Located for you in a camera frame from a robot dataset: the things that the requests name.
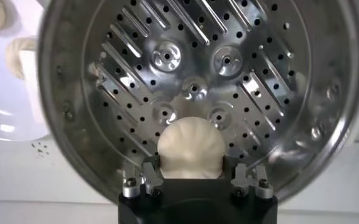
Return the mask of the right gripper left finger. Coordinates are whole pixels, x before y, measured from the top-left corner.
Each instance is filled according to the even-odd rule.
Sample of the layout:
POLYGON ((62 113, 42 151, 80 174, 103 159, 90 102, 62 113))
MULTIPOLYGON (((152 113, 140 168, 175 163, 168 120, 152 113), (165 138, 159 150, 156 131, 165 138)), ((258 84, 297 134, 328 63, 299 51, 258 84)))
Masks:
POLYGON ((126 198, 137 198, 142 193, 158 197, 162 193, 164 178, 160 172, 160 155, 145 158, 140 169, 124 164, 122 176, 122 194, 126 198))

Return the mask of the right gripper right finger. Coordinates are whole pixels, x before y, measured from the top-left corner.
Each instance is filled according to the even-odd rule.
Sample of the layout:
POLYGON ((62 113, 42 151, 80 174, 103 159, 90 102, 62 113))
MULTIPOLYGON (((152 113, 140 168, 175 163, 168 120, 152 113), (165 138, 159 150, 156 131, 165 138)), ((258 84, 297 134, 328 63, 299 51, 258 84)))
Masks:
POLYGON ((247 167, 238 158, 224 156, 223 177, 239 191, 240 196, 246 197, 250 190, 262 200, 269 200, 274 196, 274 188, 268 180, 266 167, 263 165, 247 167))

